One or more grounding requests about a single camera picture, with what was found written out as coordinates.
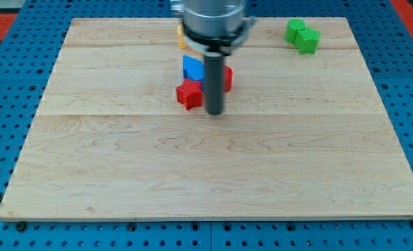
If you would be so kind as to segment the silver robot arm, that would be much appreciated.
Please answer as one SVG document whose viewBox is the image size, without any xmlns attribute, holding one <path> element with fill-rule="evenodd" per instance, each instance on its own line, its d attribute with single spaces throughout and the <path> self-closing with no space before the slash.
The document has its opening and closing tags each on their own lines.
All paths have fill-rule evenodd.
<svg viewBox="0 0 413 251">
<path fill-rule="evenodd" d="M 203 54 L 229 56 L 247 39 L 254 17 L 246 17 L 244 0 L 171 0 L 184 40 Z"/>
</svg>

